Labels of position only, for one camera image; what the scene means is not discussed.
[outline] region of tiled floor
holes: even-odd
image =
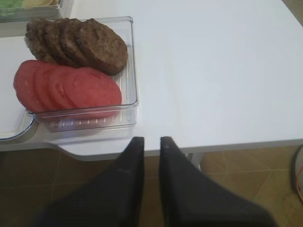
[[[284,0],[303,24],[303,1]],[[280,227],[303,227],[303,205],[290,187],[297,147],[205,153],[214,181],[267,208]],[[112,161],[80,162],[55,150],[0,152],[0,227],[27,227],[39,210],[101,173]],[[162,227],[158,157],[145,159],[141,227]]]

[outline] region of burger patty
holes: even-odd
[[[44,28],[51,22],[45,19],[33,19],[27,24],[27,33],[25,34],[25,41],[31,53],[39,61],[57,63],[52,57],[49,49],[45,43]]]
[[[81,23],[76,42],[93,67],[109,74],[117,74],[126,65],[128,53],[123,39],[112,29],[94,19]]]
[[[63,51],[72,59],[80,62],[84,67],[92,67],[86,56],[81,52],[76,43],[74,34],[82,24],[78,19],[70,19],[62,23],[60,44]]]
[[[65,19],[58,19],[54,21],[53,23],[50,23],[45,28],[45,42],[48,46],[48,49],[51,53],[51,55],[58,61],[58,64],[60,65],[68,65],[74,68],[80,68],[81,65],[74,61],[73,59],[69,58],[65,52],[62,50],[61,44],[60,44],[60,30],[61,25],[68,21],[68,18]]]

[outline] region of white countertop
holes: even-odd
[[[53,147],[78,159],[147,151],[161,136],[214,151],[303,143],[303,28],[281,0],[75,0],[71,18],[132,16],[140,105],[127,139],[49,133],[0,150]]]

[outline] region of green food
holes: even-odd
[[[0,0],[0,8],[20,8],[22,0]]]

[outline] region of brown meat patty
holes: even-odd
[[[27,24],[27,33],[25,41],[31,53],[39,61],[56,63],[56,60],[51,56],[49,49],[44,40],[45,27],[51,22],[45,19],[33,19]]]
[[[70,19],[63,22],[61,25],[60,44],[67,56],[79,62],[84,67],[91,67],[91,63],[81,52],[74,37],[74,34],[81,24],[82,22],[78,19]]]
[[[61,24],[68,20],[68,18],[58,19],[53,23],[47,25],[47,27],[45,28],[44,38],[50,53],[60,65],[68,65],[74,68],[79,68],[81,67],[81,65],[69,58],[62,50],[60,44]]]
[[[117,74],[126,65],[128,53],[123,39],[112,29],[94,19],[82,22],[76,42],[93,68],[108,74]]]

